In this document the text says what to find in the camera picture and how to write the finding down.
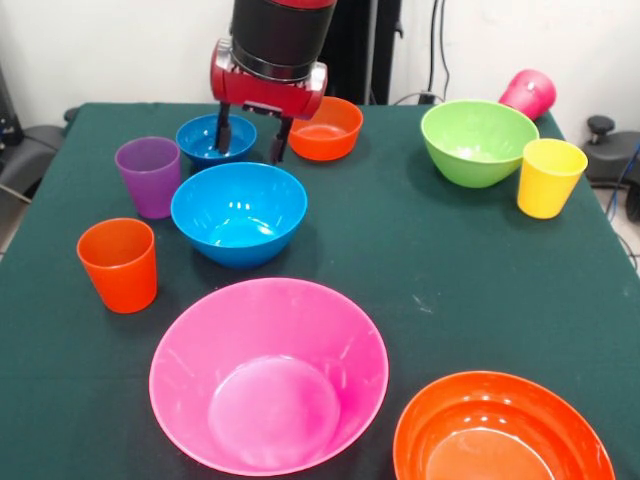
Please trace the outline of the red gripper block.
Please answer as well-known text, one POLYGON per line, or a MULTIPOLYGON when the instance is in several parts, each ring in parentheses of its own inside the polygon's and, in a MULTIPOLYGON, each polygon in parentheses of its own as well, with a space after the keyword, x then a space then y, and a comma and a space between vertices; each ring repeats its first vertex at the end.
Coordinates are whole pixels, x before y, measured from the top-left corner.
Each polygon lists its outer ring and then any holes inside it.
POLYGON ((293 119, 308 120, 319 109, 328 82, 328 68, 315 62, 301 81, 284 83, 261 78, 244 70, 232 56, 231 41, 220 39, 212 54, 210 84, 214 98, 220 102, 215 149, 227 153, 231 142, 230 104, 266 110, 280 115, 280 127, 270 150, 270 162, 283 161, 293 119))

